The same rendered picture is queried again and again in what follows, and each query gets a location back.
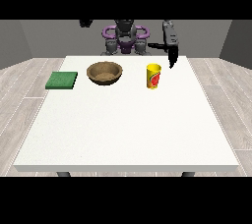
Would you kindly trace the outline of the brown wooden bowl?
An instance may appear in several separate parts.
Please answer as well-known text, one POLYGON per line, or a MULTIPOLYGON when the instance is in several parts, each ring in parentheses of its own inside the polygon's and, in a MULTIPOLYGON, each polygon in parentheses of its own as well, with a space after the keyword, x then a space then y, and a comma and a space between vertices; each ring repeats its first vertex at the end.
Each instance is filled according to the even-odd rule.
POLYGON ((88 78, 98 85, 115 84, 122 76, 122 67, 114 62, 96 62, 87 68, 88 78))

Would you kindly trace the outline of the green square pad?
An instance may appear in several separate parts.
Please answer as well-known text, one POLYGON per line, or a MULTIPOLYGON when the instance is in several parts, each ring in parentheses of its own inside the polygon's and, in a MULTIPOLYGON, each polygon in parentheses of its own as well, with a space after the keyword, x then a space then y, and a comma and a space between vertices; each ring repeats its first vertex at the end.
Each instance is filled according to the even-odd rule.
POLYGON ((46 85, 46 89, 72 89, 74 87, 77 72, 53 72, 46 85))

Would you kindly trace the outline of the yellow cup with melon print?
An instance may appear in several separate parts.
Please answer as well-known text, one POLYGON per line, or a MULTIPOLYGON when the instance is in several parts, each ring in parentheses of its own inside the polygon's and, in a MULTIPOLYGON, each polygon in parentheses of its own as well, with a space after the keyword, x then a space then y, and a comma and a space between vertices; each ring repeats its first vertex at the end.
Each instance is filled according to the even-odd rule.
POLYGON ((161 66, 156 63, 151 63, 147 66, 147 88, 155 89, 158 87, 160 78, 161 66))

